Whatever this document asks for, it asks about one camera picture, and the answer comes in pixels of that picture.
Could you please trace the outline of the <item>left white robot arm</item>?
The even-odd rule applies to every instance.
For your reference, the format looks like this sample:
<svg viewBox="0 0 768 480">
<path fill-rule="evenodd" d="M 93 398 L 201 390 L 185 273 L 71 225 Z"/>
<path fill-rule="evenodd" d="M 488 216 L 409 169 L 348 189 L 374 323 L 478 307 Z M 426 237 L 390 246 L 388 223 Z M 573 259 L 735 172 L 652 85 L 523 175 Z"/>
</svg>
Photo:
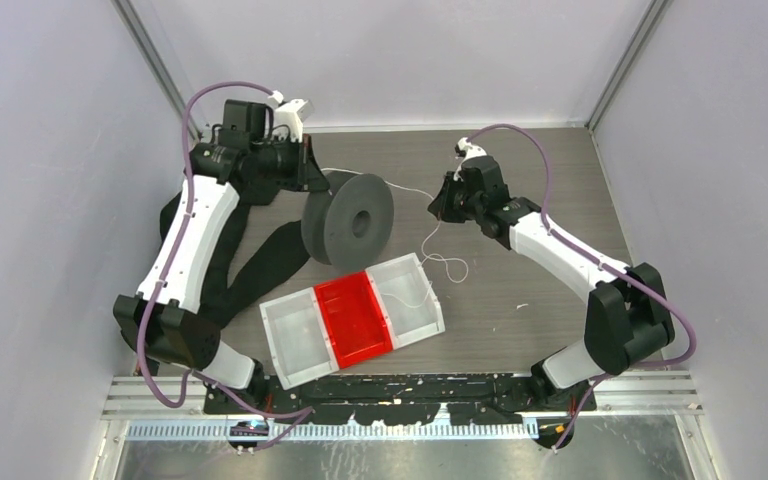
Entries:
<svg viewBox="0 0 768 480">
<path fill-rule="evenodd" d="M 258 362 L 224 342 L 218 321 L 205 315 L 205 282 L 217 260 L 234 253 L 229 242 L 245 206 L 268 204 L 280 190 L 327 190 L 304 128 L 312 112 L 311 101 L 279 92 L 265 102 L 229 100 L 211 139 L 184 142 L 184 180 L 158 256 L 137 291 L 113 307 L 146 377 L 151 361 L 171 364 L 228 386 L 228 400 L 244 414 L 265 405 Z"/>
</svg>

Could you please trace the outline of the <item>dark grey cable spool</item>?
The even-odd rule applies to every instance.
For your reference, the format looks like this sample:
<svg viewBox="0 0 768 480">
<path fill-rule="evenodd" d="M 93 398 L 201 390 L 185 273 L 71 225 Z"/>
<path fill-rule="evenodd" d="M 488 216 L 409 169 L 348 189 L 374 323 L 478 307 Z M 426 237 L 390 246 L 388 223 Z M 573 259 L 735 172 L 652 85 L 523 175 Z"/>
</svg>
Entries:
<svg viewBox="0 0 768 480">
<path fill-rule="evenodd" d="M 393 229 L 394 199 L 379 176 L 332 171 L 330 189 L 308 195 L 301 218 L 301 238 L 315 261 L 342 274 L 373 265 Z"/>
</svg>

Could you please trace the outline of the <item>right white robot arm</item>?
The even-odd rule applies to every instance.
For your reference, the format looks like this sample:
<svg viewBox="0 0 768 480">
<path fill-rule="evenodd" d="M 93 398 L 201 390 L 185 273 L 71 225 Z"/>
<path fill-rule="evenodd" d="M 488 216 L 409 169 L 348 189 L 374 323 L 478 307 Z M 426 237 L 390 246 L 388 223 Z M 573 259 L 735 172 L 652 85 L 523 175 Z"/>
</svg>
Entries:
<svg viewBox="0 0 768 480">
<path fill-rule="evenodd" d="M 664 292 L 659 272 L 600 254 L 535 202 L 511 196 L 491 156 L 468 159 L 447 172 L 428 210 L 442 222 L 475 222 L 485 236 L 535 261 L 584 302 L 582 339 L 531 368 L 531 397 L 540 408 L 558 409 L 570 398 L 571 386 L 621 374 L 674 340 L 670 313 L 649 295 Z"/>
</svg>

